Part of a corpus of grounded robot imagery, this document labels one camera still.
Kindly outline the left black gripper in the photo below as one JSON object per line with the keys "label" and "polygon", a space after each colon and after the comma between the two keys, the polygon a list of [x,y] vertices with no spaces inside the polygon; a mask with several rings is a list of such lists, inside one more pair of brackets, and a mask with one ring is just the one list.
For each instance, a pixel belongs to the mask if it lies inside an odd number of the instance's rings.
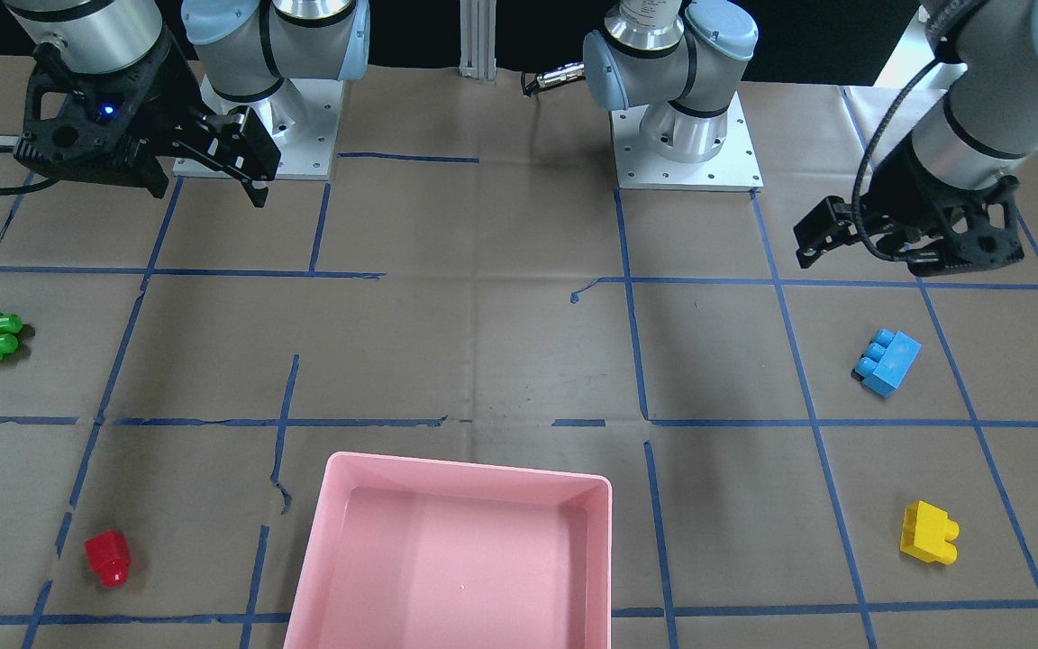
{"label": "left black gripper", "polygon": [[[1002,174],[977,190],[954,187],[926,171],[912,145],[898,144],[879,166],[879,214],[887,225],[879,250],[902,260],[917,277],[1000,270],[1025,259],[1017,177]],[[799,268],[861,243],[853,217],[850,202],[837,196],[808,211],[792,229]]]}

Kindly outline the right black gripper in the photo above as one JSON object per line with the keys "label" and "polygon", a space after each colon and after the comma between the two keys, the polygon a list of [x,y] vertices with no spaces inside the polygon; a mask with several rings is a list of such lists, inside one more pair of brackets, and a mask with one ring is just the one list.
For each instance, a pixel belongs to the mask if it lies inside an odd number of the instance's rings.
{"label": "right black gripper", "polygon": [[13,160],[46,179],[140,187],[165,196],[159,157],[176,144],[174,174],[234,181],[263,208],[281,151],[252,108],[210,114],[175,40],[153,42],[131,66],[106,74],[71,71],[62,50],[42,42],[26,87]]}

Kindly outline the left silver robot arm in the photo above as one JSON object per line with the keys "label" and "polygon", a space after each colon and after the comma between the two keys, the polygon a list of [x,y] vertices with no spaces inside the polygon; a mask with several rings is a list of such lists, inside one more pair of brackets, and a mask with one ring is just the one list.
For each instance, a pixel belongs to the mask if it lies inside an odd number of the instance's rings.
{"label": "left silver robot arm", "polygon": [[[849,245],[917,277],[1025,259],[1015,169],[1038,151],[1038,1],[925,9],[933,59],[891,103],[850,197],[823,198],[794,226],[803,270]],[[647,108],[652,152],[704,163],[759,34],[729,1],[622,1],[585,37],[582,77],[606,111]]]}

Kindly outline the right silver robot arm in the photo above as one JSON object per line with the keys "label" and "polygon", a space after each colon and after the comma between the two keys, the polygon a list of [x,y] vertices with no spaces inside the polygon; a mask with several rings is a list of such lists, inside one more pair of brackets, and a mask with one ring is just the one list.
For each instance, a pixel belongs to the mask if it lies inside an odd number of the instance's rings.
{"label": "right silver robot arm", "polygon": [[48,181],[165,196],[165,157],[226,175],[257,208],[292,145],[317,131],[301,79],[368,63],[366,1],[185,1],[213,98],[153,1],[8,1],[34,40],[13,160]]}

